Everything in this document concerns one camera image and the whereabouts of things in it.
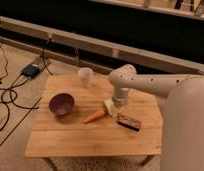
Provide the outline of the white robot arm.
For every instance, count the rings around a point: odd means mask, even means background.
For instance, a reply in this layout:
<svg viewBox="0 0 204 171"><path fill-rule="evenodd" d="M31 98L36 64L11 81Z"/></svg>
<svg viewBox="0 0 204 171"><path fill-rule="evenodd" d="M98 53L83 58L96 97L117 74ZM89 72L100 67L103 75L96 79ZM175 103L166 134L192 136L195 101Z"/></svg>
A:
<svg viewBox="0 0 204 171"><path fill-rule="evenodd" d="M109 82L116 103L127 100L125 88L164 99L161 171L204 171L204 75L145 75L127 64Z"/></svg>

